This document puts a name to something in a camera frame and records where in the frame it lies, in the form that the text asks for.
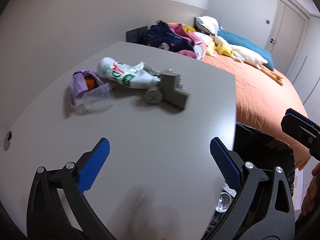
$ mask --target metal screw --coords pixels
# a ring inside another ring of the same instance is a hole
[[[44,171],[44,167],[39,167],[38,169],[37,169],[37,172],[38,173],[42,173]]]
[[[12,141],[12,131],[7,132],[3,141],[3,149],[7,151]]]
[[[276,167],[276,171],[279,172],[279,173],[282,173],[283,169],[281,167]]]
[[[67,163],[66,164],[66,168],[69,169],[69,170],[72,169],[74,166],[75,166],[74,163]]]
[[[252,169],[252,168],[254,167],[254,165],[253,165],[251,162],[245,163],[245,166],[246,166],[248,169]]]

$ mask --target purple cloth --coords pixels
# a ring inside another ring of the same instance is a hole
[[[104,83],[101,81],[101,79],[98,77],[98,75],[94,71],[84,69],[84,70],[78,70],[74,72],[72,82],[70,85],[72,107],[76,105],[76,98],[80,94],[86,93],[89,91],[87,83],[84,79],[87,76],[92,76],[97,82],[98,86],[104,85]]]
[[[180,50],[177,53],[180,54],[180,55],[183,55],[183,56],[187,56],[187,57],[191,57],[191,58],[197,59],[197,54],[195,52],[193,52],[193,51],[190,51],[190,50]]]

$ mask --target bed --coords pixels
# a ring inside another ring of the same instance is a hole
[[[288,108],[307,116],[303,104],[290,83],[283,76],[283,86],[260,70],[232,60],[230,57],[204,56],[203,62],[228,71],[236,77],[237,121],[272,135],[288,143],[295,153],[295,165],[300,170],[307,164],[309,150],[282,132],[281,120]]]

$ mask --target white door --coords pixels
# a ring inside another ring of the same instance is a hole
[[[292,8],[280,1],[274,29],[267,45],[275,69],[286,74],[297,53],[305,20]]]

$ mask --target wheel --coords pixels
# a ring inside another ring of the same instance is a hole
[[[148,103],[150,105],[157,105],[162,101],[163,95],[157,87],[151,87],[144,94],[143,99],[146,103]]]

